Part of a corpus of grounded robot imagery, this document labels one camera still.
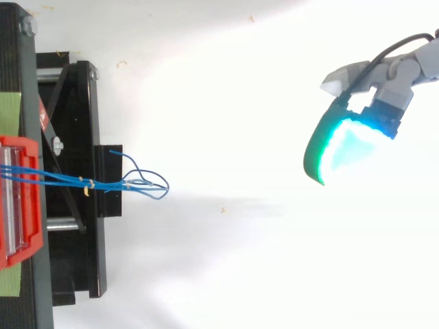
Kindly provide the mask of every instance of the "black cable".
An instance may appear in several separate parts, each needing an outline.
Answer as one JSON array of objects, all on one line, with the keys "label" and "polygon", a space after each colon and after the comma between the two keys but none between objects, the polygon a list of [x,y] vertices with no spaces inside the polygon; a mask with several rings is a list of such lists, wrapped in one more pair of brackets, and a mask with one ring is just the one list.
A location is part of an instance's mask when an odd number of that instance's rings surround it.
[{"label": "black cable", "polygon": [[349,99],[351,98],[351,93],[385,57],[387,57],[390,53],[397,50],[398,48],[406,45],[407,43],[420,39],[427,39],[430,42],[433,41],[435,38],[428,33],[415,34],[388,47],[385,51],[381,52],[376,58],[374,58],[374,60],[370,62],[368,66],[366,66],[366,68],[354,79],[352,84],[336,99],[335,103],[339,106],[347,108]]}]

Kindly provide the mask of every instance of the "gray robot arm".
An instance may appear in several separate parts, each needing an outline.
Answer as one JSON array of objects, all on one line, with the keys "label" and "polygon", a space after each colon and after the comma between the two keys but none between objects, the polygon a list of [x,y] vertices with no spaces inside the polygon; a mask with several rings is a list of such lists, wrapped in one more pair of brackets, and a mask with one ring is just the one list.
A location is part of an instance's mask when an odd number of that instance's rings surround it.
[{"label": "gray robot arm", "polygon": [[[369,63],[354,63],[335,70],[327,75],[321,89],[339,97]],[[439,39],[435,39],[411,53],[384,59],[353,93],[365,93],[374,86],[374,100],[405,111],[413,98],[412,86],[438,78]]]}]

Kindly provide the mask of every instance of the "metal rod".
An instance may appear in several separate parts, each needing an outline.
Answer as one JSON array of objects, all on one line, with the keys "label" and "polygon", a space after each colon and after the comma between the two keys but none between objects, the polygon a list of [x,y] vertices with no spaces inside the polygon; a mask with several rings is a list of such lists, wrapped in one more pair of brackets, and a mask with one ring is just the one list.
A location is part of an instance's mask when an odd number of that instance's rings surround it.
[{"label": "metal rod", "polygon": [[38,82],[57,82],[61,75],[62,68],[57,69],[38,69],[36,70],[36,79]]},{"label": "metal rod", "polygon": [[73,217],[48,218],[47,230],[51,231],[74,231],[79,230],[76,220]]}]

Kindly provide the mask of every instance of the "white background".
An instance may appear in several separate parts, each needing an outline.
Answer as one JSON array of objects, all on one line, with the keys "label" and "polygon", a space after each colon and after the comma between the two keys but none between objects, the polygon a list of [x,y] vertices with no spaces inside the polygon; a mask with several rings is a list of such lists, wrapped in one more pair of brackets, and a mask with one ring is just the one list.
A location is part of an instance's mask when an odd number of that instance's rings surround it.
[{"label": "white background", "polygon": [[439,1],[20,4],[37,51],[99,68],[101,141],[172,186],[123,195],[108,291],[54,308],[56,329],[439,326],[439,85],[416,88],[367,180],[323,188],[302,168],[326,74],[434,33]]}]

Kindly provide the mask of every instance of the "green tape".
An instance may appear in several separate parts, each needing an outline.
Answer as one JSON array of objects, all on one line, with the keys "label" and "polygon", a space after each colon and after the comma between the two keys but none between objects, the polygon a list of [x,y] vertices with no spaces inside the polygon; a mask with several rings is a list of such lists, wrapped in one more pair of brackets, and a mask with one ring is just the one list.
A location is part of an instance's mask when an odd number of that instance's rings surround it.
[{"label": "green tape", "polygon": [[19,297],[21,263],[0,271],[0,297]]},{"label": "green tape", "polygon": [[0,93],[0,135],[18,136],[21,93]]},{"label": "green tape", "polygon": [[[21,93],[0,93],[0,135],[18,136]],[[0,271],[0,297],[18,297],[21,263]]]}]

